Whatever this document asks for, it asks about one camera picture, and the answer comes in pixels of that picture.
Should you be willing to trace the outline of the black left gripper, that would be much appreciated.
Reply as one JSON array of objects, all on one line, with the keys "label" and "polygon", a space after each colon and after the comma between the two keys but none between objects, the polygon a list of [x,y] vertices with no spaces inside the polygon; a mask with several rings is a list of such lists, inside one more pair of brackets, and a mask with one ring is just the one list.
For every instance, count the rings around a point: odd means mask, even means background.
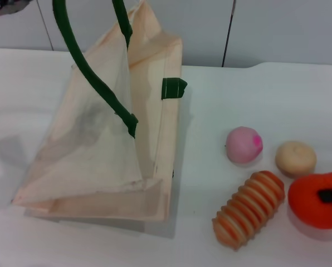
[{"label": "black left gripper", "polygon": [[0,16],[15,14],[25,9],[30,0],[0,0]]}]

